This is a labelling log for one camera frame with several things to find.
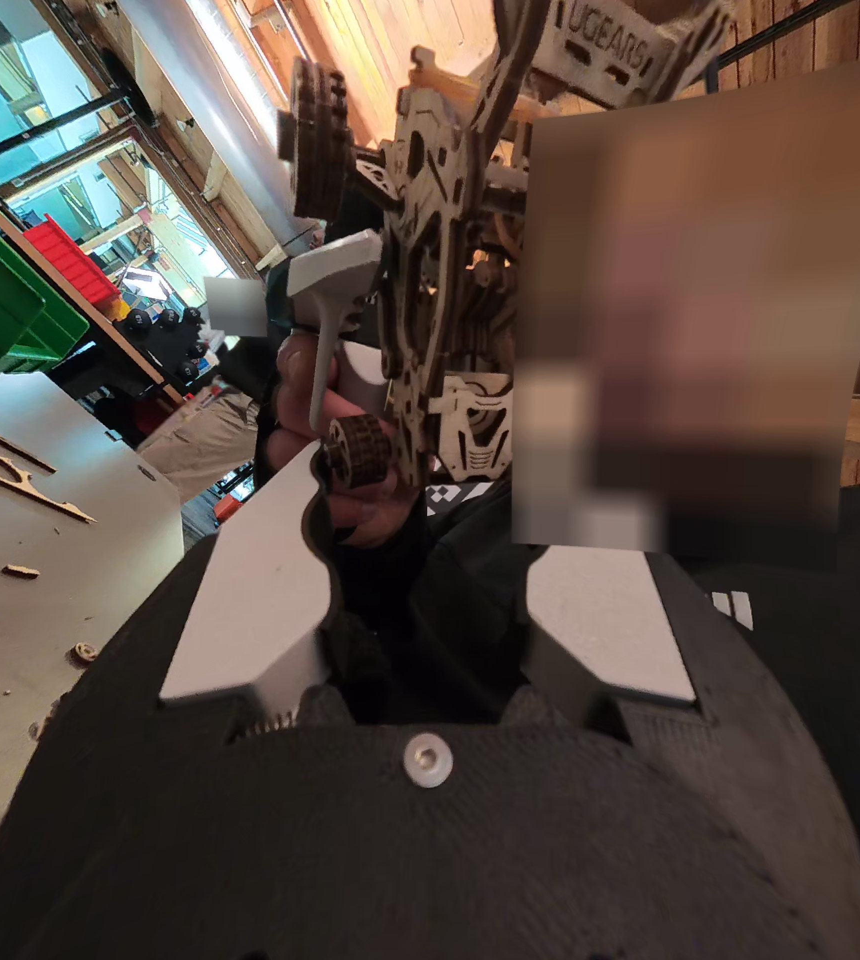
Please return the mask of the thin wooden strip offcut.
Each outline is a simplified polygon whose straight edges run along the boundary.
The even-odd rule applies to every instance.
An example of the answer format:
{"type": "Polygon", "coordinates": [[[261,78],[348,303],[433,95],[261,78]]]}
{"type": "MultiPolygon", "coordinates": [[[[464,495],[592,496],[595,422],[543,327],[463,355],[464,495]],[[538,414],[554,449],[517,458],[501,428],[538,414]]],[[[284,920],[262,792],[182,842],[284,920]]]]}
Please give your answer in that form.
{"type": "Polygon", "coordinates": [[[47,462],[46,460],[40,458],[40,456],[32,453],[25,447],[2,435],[0,435],[0,448],[8,451],[9,453],[15,454],[17,457],[39,468],[46,474],[52,475],[57,472],[57,468],[54,467],[50,462],[47,462]]]}

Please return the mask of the wooden wheel axle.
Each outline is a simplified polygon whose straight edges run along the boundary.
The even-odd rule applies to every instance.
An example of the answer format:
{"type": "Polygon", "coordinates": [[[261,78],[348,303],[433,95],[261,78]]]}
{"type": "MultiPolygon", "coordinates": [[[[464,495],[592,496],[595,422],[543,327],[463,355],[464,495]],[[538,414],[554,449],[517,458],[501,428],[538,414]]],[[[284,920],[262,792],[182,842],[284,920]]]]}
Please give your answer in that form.
{"type": "Polygon", "coordinates": [[[392,444],[374,414],[331,419],[324,450],[331,471],[346,489],[381,484],[389,473],[392,444]]]}

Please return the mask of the person's right hand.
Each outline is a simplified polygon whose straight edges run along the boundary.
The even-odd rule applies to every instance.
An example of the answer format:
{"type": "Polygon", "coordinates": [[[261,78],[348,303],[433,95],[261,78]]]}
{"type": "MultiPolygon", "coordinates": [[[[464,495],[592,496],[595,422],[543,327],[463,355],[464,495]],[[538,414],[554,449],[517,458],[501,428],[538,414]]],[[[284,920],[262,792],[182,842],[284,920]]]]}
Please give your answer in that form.
{"type": "MultiPolygon", "coordinates": [[[[277,354],[276,374],[258,415],[253,460],[256,488],[263,487],[319,438],[311,427],[309,411],[317,346],[317,336],[296,332],[287,337],[277,354]]],[[[333,474],[328,502],[333,526],[348,532],[342,541],[345,546],[376,549],[400,534],[421,499],[391,468],[380,483],[367,486],[347,486],[333,474]]]]}

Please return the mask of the wooden buggy model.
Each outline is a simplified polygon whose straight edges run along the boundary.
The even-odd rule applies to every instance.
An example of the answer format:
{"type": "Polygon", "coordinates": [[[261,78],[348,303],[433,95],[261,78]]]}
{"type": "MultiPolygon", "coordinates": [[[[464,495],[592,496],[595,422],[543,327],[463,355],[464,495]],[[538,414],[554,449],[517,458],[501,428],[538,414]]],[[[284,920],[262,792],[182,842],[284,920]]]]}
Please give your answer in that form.
{"type": "Polygon", "coordinates": [[[358,146],[343,74],[296,58],[278,155],[292,212],[332,222],[356,190],[381,212],[383,259],[370,297],[337,302],[338,341],[375,305],[389,469],[408,486],[495,481],[512,461],[512,328],[530,145],[552,101],[604,111],[675,99],[718,56],[733,2],[688,2],[653,19],[634,2],[492,2],[496,46],[477,81],[414,47],[393,137],[358,146]]]}

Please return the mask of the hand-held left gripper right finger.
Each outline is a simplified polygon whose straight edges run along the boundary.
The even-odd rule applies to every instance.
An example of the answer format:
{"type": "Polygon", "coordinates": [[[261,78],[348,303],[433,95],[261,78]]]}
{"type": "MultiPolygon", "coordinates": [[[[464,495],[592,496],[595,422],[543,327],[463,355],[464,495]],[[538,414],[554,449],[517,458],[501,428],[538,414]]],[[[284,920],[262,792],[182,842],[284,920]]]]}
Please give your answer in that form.
{"type": "Polygon", "coordinates": [[[523,618],[523,674],[575,726],[589,728],[617,699],[696,706],[643,553],[547,547],[527,570],[523,618]]]}

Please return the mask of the black floor lamp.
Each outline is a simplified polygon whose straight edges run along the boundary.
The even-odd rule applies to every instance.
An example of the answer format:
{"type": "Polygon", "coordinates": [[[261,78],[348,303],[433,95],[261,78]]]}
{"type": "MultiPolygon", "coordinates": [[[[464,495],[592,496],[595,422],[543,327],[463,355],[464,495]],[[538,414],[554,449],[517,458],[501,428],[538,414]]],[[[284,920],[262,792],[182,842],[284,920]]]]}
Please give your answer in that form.
{"type": "Polygon", "coordinates": [[[147,128],[158,128],[160,126],[158,115],[151,108],[136,78],[124,66],[123,60],[110,49],[100,51],[100,60],[111,80],[105,94],[52,117],[42,124],[28,127],[8,138],[4,138],[0,141],[0,157],[18,147],[28,146],[41,138],[45,138],[85,117],[98,114],[102,110],[108,110],[117,104],[125,104],[130,115],[147,128]]]}

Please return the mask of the row of black labelled devices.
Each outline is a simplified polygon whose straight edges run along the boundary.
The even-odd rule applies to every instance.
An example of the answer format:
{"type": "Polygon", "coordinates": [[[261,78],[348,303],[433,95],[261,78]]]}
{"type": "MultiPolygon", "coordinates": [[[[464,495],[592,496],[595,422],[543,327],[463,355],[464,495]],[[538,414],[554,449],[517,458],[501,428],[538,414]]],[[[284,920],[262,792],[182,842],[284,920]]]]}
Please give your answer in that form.
{"type": "Polygon", "coordinates": [[[165,308],[155,317],[145,309],[132,308],[113,322],[139,354],[180,387],[202,375],[208,344],[201,336],[201,325],[200,311],[192,307],[182,313],[165,308]]]}

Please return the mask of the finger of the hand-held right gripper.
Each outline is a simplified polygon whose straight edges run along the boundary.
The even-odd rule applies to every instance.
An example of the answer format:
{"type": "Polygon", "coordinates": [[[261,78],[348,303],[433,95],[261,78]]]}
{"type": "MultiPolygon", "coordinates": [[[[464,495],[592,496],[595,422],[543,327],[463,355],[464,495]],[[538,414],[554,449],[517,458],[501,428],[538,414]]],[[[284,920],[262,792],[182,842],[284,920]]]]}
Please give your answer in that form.
{"type": "Polygon", "coordinates": [[[371,229],[324,244],[292,259],[287,296],[295,303],[364,301],[376,289],[382,259],[382,239],[371,229]]]}
{"type": "Polygon", "coordinates": [[[339,341],[335,356],[336,393],[364,411],[384,411],[391,381],[384,376],[381,351],[364,343],[339,341]]]}

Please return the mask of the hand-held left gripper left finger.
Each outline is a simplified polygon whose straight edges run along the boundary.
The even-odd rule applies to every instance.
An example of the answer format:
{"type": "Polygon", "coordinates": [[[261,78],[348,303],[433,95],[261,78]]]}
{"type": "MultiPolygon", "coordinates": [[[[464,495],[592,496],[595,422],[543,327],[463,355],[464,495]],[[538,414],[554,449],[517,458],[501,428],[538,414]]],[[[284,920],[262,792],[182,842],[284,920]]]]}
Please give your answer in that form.
{"type": "Polygon", "coordinates": [[[324,629],[340,605],[327,467],[312,441],[222,525],[163,704],[238,695],[258,712],[296,712],[327,680],[324,629]]]}

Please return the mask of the red plastic bin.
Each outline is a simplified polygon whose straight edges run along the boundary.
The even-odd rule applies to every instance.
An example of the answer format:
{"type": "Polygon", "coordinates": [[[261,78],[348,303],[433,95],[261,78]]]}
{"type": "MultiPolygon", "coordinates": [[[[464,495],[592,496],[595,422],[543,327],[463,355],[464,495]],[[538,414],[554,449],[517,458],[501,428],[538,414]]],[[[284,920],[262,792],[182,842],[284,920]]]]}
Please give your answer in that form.
{"type": "Polygon", "coordinates": [[[120,299],[119,289],[50,215],[23,236],[89,305],[103,308],[120,299]]]}

